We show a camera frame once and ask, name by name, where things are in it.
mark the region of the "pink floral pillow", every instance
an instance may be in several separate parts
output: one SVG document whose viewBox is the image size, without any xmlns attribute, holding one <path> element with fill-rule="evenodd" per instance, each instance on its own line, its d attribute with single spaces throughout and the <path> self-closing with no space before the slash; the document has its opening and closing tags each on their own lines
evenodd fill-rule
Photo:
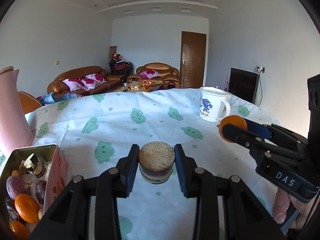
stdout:
<svg viewBox="0 0 320 240">
<path fill-rule="evenodd" d="M 79 89 L 85 89 L 80 79 L 68 78 L 63 81 L 69 88 L 70 91 L 75 91 Z"/>
<path fill-rule="evenodd" d="M 105 83 L 106 81 L 104 78 L 99 75 L 98 73 L 95 74 L 90 74 L 86 75 L 82 80 L 81 80 L 83 86 L 85 87 L 85 90 L 91 90 L 95 89 L 98 87 L 100 84 Z"/>
<path fill-rule="evenodd" d="M 142 78 L 161 77 L 161 75 L 157 71 L 155 71 L 153 69 L 148 69 L 147 71 L 141 72 L 140 76 Z"/>
<path fill-rule="evenodd" d="M 84 86 L 84 89 L 85 90 L 91 90 L 91 89 L 94 89 L 96 88 L 98 85 L 98 82 L 93 80 L 93 79 L 90 79 L 90 78 L 83 78 L 81 79 L 81 82 L 82 82 L 82 85 Z"/>
<path fill-rule="evenodd" d="M 86 75 L 85 78 L 93 79 L 94 81 L 98 82 L 99 85 L 106 82 L 105 79 L 98 73 Z"/>
</svg>

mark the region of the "leather armchair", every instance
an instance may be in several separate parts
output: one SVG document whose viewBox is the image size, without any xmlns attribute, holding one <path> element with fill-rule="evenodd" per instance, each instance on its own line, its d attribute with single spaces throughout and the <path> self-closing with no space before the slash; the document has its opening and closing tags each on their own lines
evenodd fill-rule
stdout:
<svg viewBox="0 0 320 240">
<path fill-rule="evenodd" d="M 156 70 L 161 75 L 161 77 L 154 77 L 151 79 L 155 81 L 163 81 L 163 89 L 168 89 L 168 86 L 170 84 L 174 85 L 175 88 L 181 88 L 179 70 L 167 64 L 158 62 L 149 63 L 144 66 L 138 67 L 136 74 L 127 77 L 127 82 L 131 82 L 134 80 L 143 80 L 143 78 L 140 76 L 140 73 L 148 69 Z"/>
<path fill-rule="evenodd" d="M 67 78 L 81 79 L 81 78 L 84 78 L 86 75 L 94 74 L 94 73 L 100 74 L 107 82 L 89 91 L 76 90 L 71 92 L 69 87 L 62 82 Z M 53 92 L 56 97 L 61 97 L 62 95 L 67 93 L 83 95 L 83 96 L 96 95 L 96 94 L 108 92 L 109 90 L 112 90 L 120 86 L 124 82 L 124 80 L 125 80 L 125 76 L 123 75 L 108 75 L 108 71 L 106 71 L 105 69 L 102 69 L 99 66 L 88 66 L 88 67 L 72 69 L 60 74 L 54 79 L 54 81 L 52 81 L 49 84 L 47 92 L 48 94 Z"/>
<path fill-rule="evenodd" d="M 18 95 L 24 114 L 31 113 L 43 106 L 35 97 L 26 92 L 18 91 Z"/>
</svg>

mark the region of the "wall outlet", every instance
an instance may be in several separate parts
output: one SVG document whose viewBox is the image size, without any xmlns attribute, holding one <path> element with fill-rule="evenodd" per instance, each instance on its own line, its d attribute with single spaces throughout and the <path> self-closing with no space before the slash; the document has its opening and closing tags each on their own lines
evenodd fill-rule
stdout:
<svg viewBox="0 0 320 240">
<path fill-rule="evenodd" d="M 254 72 L 257 74 L 264 73 L 265 68 L 261 66 L 257 66 L 254 68 Z"/>
</svg>

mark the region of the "television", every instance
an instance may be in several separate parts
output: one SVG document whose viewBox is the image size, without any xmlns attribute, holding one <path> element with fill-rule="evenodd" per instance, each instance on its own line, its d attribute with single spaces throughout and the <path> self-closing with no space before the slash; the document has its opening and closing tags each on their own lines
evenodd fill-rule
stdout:
<svg viewBox="0 0 320 240">
<path fill-rule="evenodd" d="M 258 84 L 258 74 L 231 68 L 228 89 L 228 92 L 231 94 L 254 104 L 256 102 Z"/>
</svg>

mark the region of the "human hand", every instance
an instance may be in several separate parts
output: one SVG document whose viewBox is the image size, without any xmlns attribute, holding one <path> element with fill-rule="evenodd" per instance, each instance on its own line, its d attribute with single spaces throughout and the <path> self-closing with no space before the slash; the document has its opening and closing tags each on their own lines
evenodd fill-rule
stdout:
<svg viewBox="0 0 320 240">
<path fill-rule="evenodd" d="M 297 219 L 290 225 L 290 228 L 300 230 L 302 229 L 304 222 L 307 219 L 307 216 L 311 210 L 313 202 L 316 197 L 314 197 L 309 203 L 302 203 L 301 201 L 297 200 L 295 197 L 289 195 L 284 190 L 278 188 L 276 193 L 275 203 L 273 205 L 272 215 L 274 220 L 278 224 L 282 224 L 287 216 L 287 210 L 289 208 L 290 203 L 292 202 L 293 206 L 300 212 Z"/>
</svg>

